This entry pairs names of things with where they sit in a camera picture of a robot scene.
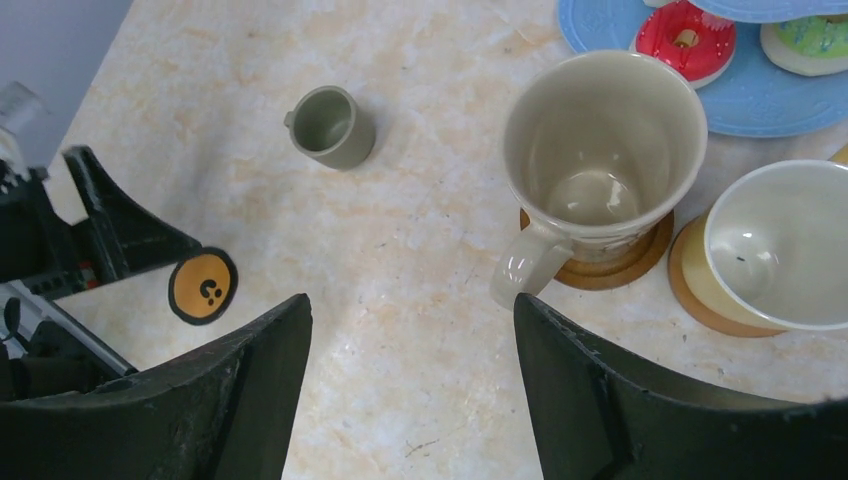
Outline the orange-brown coaster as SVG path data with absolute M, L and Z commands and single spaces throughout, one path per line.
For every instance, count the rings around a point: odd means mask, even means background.
M 551 280 L 581 290 L 633 282 L 657 264 L 672 239 L 674 211 L 659 207 L 622 223 L 579 225 L 525 204 L 521 231 L 496 264 L 490 293 L 511 302 L 537 295 Z

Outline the large cream mug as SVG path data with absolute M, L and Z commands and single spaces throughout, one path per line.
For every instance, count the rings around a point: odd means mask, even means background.
M 675 69 L 598 50 L 531 82 L 509 114 L 502 158 L 521 208 L 594 226 L 673 210 L 696 180 L 707 140 L 701 100 Z

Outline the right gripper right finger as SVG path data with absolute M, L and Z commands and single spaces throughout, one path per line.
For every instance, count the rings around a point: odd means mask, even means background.
M 799 404 L 658 365 L 516 297 L 514 329 L 547 479 L 843 479 L 847 403 Z

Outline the green donut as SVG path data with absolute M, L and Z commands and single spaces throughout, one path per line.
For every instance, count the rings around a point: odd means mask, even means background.
M 760 43 L 774 65 L 791 73 L 817 77 L 843 72 L 847 70 L 847 15 L 763 24 Z

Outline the yellow mug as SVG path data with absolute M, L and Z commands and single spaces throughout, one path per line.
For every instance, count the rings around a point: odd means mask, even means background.
M 847 166 L 760 167 L 697 218 L 683 274 L 710 310 L 784 332 L 846 328 Z

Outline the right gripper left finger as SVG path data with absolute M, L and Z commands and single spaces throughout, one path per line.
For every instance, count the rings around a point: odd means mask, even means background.
M 89 393 L 5 402 L 5 479 L 278 479 L 312 336 L 297 294 L 225 336 Z

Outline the red donut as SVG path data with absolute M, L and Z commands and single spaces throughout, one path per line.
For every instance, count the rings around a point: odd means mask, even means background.
M 689 1 L 667 1 L 637 30 L 629 49 L 651 56 L 702 88 L 730 66 L 737 48 L 732 20 L 706 12 Z

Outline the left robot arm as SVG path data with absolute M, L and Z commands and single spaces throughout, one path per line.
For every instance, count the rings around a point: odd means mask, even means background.
M 63 153 L 86 217 L 71 224 L 46 192 L 1 162 L 1 398 L 88 393 L 136 373 L 57 300 L 176 264 L 201 248 L 109 176 L 93 150 Z

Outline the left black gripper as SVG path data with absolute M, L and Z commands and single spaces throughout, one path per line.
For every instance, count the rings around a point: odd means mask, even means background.
M 60 299 L 175 264 L 199 251 L 197 239 L 150 213 L 106 172 L 85 145 L 63 159 L 87 213 L 70 224 L 54 211 L 35 170 L 29 179 L 1 167 L 1 281 Z

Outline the orange smiley coaster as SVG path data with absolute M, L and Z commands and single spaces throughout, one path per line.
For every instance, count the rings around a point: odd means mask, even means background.
M 207 325 L 229 308 L 238 283 L 238 270 L 229 254 L 203 247 L 176 264 L 168 283 L 169 307 L 185 323 Z

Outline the brown coaster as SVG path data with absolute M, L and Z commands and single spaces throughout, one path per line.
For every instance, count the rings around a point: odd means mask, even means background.
M 766 338 L 784 333 L 784 330 L 767 329 L 733 322 L 710 310 L 692 292 L 683 274 L 683 250 L 696 229 L 699 218 L 683 227 L 672 242 L 668 259 L 668 280 L 680 306 L 696 321 L 707 328 L 725 335 L 739 338 Z

